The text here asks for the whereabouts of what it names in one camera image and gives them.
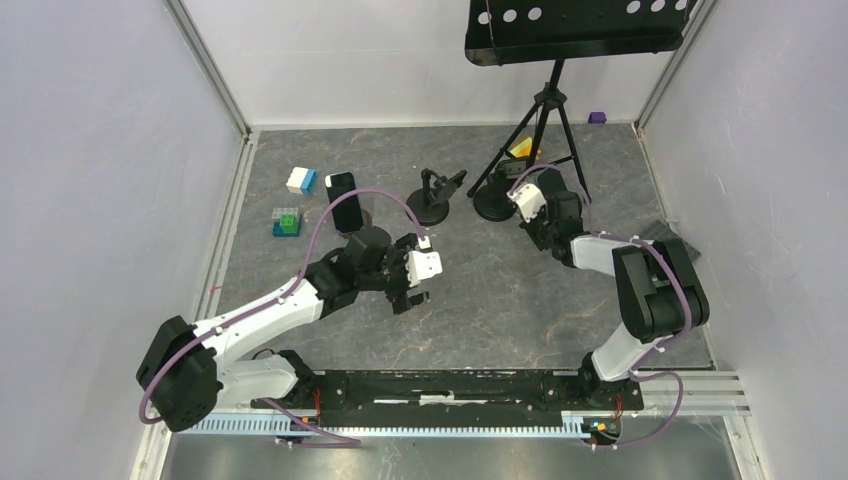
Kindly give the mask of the blue-edged black smartphone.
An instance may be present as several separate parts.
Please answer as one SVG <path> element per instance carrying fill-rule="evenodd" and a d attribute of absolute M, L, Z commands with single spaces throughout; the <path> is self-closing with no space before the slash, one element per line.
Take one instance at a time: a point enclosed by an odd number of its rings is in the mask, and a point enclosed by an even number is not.
<path fill-rule="evenodd" d="M 328 200 L 333 203 L 340 196 L 356 189 L 354 176 L 351 172 L 329 174 L 325 177 L 325 188 Z M 332 218 L 336 231 L 346 235 L 360 230 L 364 226 L 364 216 L 357 195 L 340 201 L 332 210 Z"/>

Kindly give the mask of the black round-base phone stand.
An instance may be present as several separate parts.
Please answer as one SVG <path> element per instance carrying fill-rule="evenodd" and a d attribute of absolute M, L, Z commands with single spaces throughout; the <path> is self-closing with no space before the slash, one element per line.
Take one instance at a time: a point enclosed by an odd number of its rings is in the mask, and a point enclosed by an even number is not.
<path fill-rule="evenodd" d="M 463 184 L 466 175 L 466 170 L 460 170 L 450 178 L 431 169 L 421 170 L 422 187 L 407 197 L 406 205 L 422 226 L 438 225 L 448 217 L 449 200 Z"/>

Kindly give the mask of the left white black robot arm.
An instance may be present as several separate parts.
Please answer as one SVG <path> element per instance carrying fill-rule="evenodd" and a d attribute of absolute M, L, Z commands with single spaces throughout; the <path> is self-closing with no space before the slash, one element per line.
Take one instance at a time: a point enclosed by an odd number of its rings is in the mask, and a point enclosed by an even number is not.
<path fill-rule="evenodd" d="M 393 241 L 366 227 L 256 300 L 194 323 L 174 316 L 159 326 L 136 373 L 140 419 L 181 432 L 217 406 L 270 398 L 302 407 L 313 379 L 282 354 L 250 360 L 251 350 L 352 305 L 362 292 L 382 292 L 394 314 L 405 313 L 429 298 L 414 288 L 442 271 L 429 237 Z"/>

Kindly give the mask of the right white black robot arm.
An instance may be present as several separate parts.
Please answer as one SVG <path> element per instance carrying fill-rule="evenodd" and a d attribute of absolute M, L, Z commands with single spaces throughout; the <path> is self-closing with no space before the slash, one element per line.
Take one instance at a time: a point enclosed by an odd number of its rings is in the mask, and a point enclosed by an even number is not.
<path fill-rule="evenodd" d="M 709 301 L 681 240 L 591 233 L 584 228 L 579 196 L 568 190 L 546 195 L 524 184 L 507 198 L 539 250 L 566 267 L 615 281 L 621 322 L 578 370 L 577 392 L 585 405 L 606 406 L 618 387 L 638 381 L 651 353 L 708 321 Z"/>

